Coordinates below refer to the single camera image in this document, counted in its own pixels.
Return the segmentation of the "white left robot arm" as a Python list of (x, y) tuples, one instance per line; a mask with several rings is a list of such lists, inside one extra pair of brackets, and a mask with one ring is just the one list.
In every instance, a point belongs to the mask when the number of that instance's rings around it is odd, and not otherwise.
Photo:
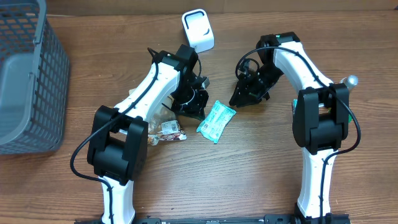
[(146, 161), (150, 121), (166, 100), (177, 115), (205, 119), (208, 79), (193, 71), (195, 49), (181, 45), (176, 54), (148, 51), (152, 62), (145, 79), (122, 102), (101, 106), (94, 116), (87, 161), (103, 187), (100, 223), (134, 221), (133, 184)]

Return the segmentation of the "teal tissue pack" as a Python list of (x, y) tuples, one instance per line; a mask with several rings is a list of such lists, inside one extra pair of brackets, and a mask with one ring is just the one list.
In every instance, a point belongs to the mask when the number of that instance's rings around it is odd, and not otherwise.
[(297, 106), (297, 102), (298, 102), (297, 99), (293, 99), (293, 101), (292, 101), (292, 114), (295, 113), (295, 109), (296, 109), (296, 106)]

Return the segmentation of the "light blue wipes pack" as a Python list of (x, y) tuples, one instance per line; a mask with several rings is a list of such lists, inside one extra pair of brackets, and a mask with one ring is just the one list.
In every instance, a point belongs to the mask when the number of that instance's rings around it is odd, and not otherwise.
[(208, 116), (199, 124), (197, 132), (217, 144), (236, 111), (216, 100)]

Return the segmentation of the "yellow bottle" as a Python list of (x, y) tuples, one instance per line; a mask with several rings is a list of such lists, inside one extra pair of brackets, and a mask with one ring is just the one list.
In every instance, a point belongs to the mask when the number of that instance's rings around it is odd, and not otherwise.
[(348, 77), (344, 77), (340, 83), (344, 83), (349, 91), (352, 91), (359, 83), (359, 79), (356, 75), (350, 75)]

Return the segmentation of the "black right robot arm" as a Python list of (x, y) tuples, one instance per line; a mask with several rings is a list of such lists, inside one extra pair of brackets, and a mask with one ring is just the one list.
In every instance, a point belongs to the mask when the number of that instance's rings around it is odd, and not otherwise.
[(260, 60), (243, 56), (236, 66), (238, 82), (229, 101), (237, 108), (269, 99), (269, 90), (284, 75), (297, 92), (292, 103), (292, 131), (302, 149), (300, 195), (291, 223), (349, 223), (348, 215), (331, 212), (329, 199), (334, 159), (348, 135), (349, 89), (333, 83), (306, 55), (294, 32), (261, 36), (255, 51)]

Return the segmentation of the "brown snack packet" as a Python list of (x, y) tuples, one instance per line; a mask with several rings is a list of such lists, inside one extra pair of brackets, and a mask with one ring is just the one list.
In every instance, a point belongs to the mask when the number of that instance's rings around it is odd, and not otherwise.
[(184, 141), (187, 139), (176, 114), (171, 110), (174, 99), (169, 95), (156, 109), (149, 121), (148, 144), (156, 146), (160, 141)]

